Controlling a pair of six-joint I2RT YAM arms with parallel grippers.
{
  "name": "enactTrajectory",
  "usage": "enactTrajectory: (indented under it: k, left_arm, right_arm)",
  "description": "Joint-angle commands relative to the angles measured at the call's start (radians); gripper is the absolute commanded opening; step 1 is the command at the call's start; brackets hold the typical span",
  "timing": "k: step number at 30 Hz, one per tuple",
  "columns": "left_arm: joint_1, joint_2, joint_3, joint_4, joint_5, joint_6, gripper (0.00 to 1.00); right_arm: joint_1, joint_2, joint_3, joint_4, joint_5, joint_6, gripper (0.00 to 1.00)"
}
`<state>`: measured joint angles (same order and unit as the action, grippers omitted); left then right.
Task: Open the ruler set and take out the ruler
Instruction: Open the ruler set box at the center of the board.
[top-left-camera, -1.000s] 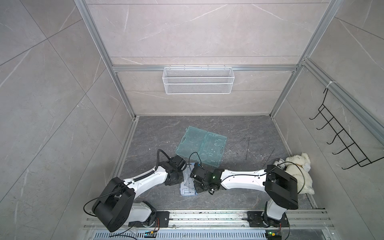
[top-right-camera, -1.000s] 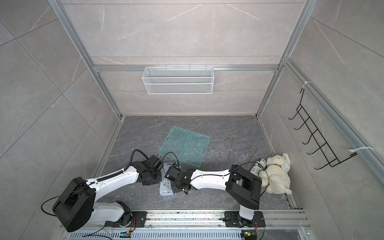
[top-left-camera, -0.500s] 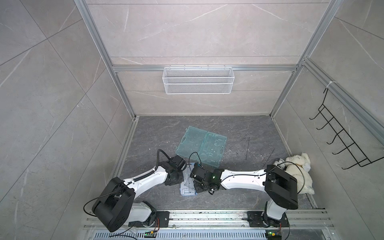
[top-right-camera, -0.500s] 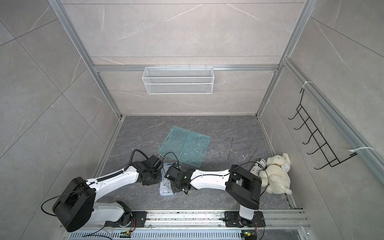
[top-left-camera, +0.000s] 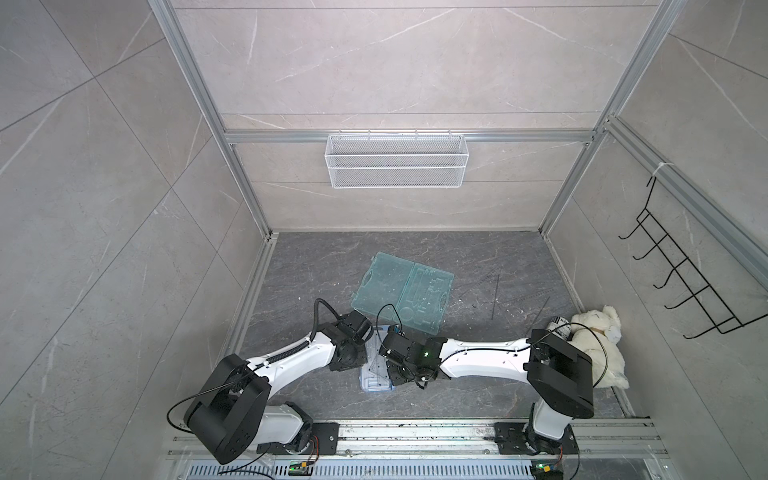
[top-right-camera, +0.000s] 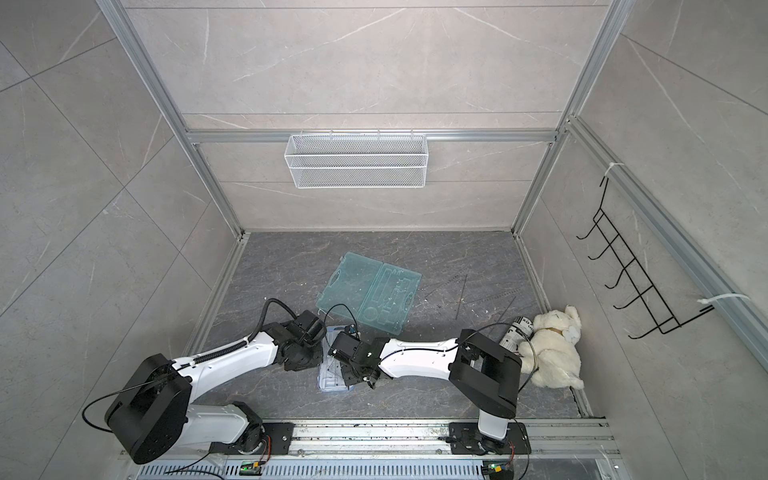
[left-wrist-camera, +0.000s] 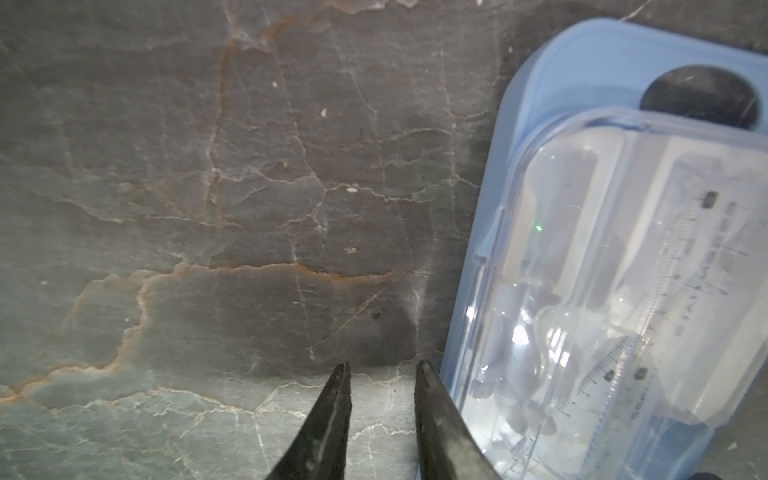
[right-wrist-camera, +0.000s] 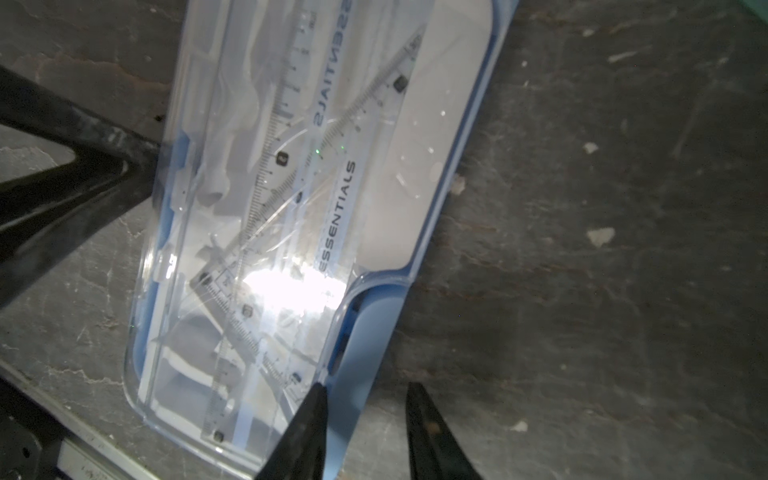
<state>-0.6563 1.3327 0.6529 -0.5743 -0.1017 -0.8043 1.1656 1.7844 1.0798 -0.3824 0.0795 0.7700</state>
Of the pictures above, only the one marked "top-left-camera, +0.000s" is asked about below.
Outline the blue transparent geometry set case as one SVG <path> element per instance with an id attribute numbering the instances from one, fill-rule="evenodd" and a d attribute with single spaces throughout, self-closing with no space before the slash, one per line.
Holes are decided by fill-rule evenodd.
<path id="1" fill-rule="evenodd" d="M 386 359 L 379 354 L 381 340 L 376 333 L 365 344 L 367 361 L 360 369 L 360 386 L 363 392 L 388 392 L 394 389 L 389 377 Z"/>

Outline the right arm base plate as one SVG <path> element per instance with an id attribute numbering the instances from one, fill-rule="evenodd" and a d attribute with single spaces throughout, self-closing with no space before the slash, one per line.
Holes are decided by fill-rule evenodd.
<path id="1" fill-rule="evenodd" d="M 497 422 L 494 424 L 494 442 L 504 455 L 575 455 L 580 452 L 573 429 L 568 425 L 558 440 L 536 434 L 527 423 Z"/>

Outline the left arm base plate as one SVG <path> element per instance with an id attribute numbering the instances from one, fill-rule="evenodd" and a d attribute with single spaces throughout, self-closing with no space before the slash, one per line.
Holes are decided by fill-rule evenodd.
<path id="1" fill-rule="evenodd" d="M 259 443 L 257 452 L 275 455 L 335 455 L 339 429 L 340 424 L 337 422 L 305 424 L 289 443 Z"/>

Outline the green transparent ruler set case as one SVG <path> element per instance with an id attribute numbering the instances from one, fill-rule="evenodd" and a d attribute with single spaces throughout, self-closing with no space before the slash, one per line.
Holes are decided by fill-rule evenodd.
<path id="1" fill-rule="evenodd" d="M 351 306 L 379 320 L 402 322 L 428 335 L 437 335 L 448 304 L 453 273 L 378 252 L 362 278 Z"/>

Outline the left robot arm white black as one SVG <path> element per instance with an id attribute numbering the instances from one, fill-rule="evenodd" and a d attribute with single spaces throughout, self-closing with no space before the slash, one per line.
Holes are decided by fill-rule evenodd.
<path id="1" fill-rule="evenodd" d="M 171 408 L 186 405 L 183 424 L 166 414 L 172 428 L 195 436 L 222 465 L 249 447 L 280 447 L 316 454 L 312 418 L 297 405 L 270 405 L 292 382 L 318 370 L 343 372 L 367 362 L 366 343 L 374 326 L 362 313 L 338 313 L 326 300 L 313 304 L 313 323 L 302 339 L 264 356 L 244 359 L 233 353 L 215 366 L 201 390 Z"/>

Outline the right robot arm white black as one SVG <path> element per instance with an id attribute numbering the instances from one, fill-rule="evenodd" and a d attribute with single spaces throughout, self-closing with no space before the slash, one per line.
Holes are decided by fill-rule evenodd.
<path id="1" fill-rule="evenodd" d="M 409 339 L 401 324 L 388 327 L 380 339 L 378 354 L 386 361 L 393 385 L 413 383 L 424 389 L 438 379 L 464 377 L 499 378 L 531 386 L 539 395 L 521 428 L 495 426 L 496 443 L 503 453 L 560 454 L 574 451 L 571 423 L 594 416 L 594 389 L 608 371 L 607 350 L 602 371 L 595 375 L 594 362 L 572 344 L 574 328 L 590 329 L 562 317 L 530 336 L 506 342 L 466 342 L 430 337 L 422 343 Z"/>

